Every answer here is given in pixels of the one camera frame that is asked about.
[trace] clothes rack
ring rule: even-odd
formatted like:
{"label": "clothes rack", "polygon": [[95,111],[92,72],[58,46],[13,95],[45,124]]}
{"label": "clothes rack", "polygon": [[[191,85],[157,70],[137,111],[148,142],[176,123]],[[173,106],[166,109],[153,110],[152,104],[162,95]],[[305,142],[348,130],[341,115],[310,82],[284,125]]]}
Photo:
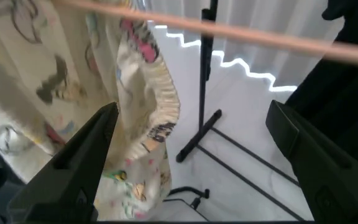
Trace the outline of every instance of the clothes rack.
{"label": "clothes rack", "polygon": [[[203,9],[201,11],[201,19],[202,20],[208,20],[211,22],[214,22],[216,20],[216,13],[218,8],[218,0],[211,0],[209,9]],[[210,157],[212,160],[217,162],[219,165],[223,166],[225,169],[227,169],[229,172],[234,174],[236,177],[240,178],[243,182],[251,186],[253,189],[258,191],[260,194],[262,194],[264,197],[269,199],[271,202],[273,202],[275,205],[279,206],[281,209],[286,211],[288,214],[290,214],[292,217],[296,218],[297,220],[301,221],[304,220],[302,217],[300,217],[298,214],[296,214],[294,211],[289,209],[287,206],[285,206],[283,203],[275,199],[273,196],[269,195],[267,192],[262,190],[260,187],[255,185],[252,181],[238,173],[236,170],[234,170],[232,167],[224,163],[222,160],[220,160],[218,157],[214,156],[212,153],[210,153],[207,149],[200,146],[199,143],[202,140],[202,138],[206,135],[208,131],[213,131],[225,140],[229,141],[231,144],[235,145],[240,150],[244,151],[263,165],[267,166],[268,168],[272,169],[277,174],[281,175],[283,178],[287,179],[289,182],[293,183],[294,185],[300,187],[299,183],[281,171],[280,169],[276,168],[275,166],[271,165],[266,160],[262,159],[255,153],[253,153],[251,150],[247,149],[237,141],[233,140],[220,130],[214,128],[214,124],[218,121],[219,118],[222,116],[222,110],[218,109],[216,110],[213,115],[207,120],[207,122],[204,123],[204,107],[205,107],[205,91],[206,91],[206,82],[209,80],[209,75],[211,73],[211,56],[212,56],[212,49],[213,49],[213,40],[214,37],[206,36],[204,34],[201,35],[201,46],[200,46],[200,103],[198,108],[198,131],[197,133],[189,140],[189,142],[186,144],[186,146],[177,154],[176,161],[181,163],[183,162],[189,153],[193,151],[194,148],[198,148],[201,152],[205,153],[208,157]]]}

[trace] black cloth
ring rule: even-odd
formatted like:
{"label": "black cloth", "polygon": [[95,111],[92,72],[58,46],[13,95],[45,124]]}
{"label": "black cloth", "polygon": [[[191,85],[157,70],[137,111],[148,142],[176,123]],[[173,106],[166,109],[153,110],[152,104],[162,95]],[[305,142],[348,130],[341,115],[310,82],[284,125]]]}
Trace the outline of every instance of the black cloth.
{"label": "black cloth", "polygon": [[[342,16],[335,41],[358,44],[358,0],[329,0],[323,19]],[[286,105],[358,160],[358,66],[320,60]]]}

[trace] curtain fold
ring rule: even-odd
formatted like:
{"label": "curtain fold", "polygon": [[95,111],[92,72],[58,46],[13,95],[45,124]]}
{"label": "curtain fold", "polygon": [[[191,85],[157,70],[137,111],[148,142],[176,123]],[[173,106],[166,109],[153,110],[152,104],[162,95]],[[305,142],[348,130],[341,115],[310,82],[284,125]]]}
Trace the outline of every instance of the curtain fold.
{"label": "curtain fold", "polygon": [[[201,18],[202,8],[209,7],[209,0],[144,0],[143,3],[146,10],[185,18]],[[321,14],[327,5],[327,0],[221,0],[216,22],[332,41],[342,29],[343,20],[325,21]],[[183,34],[185,43],[200,39],[200,34],[187,30],[168,27],[167,32]],[[251,72],[271,73],[276,77],[274,86],[299,85],[321,58],[219,38],[214,41],[214,50],[224,52],[224,62],[242,58]]]}

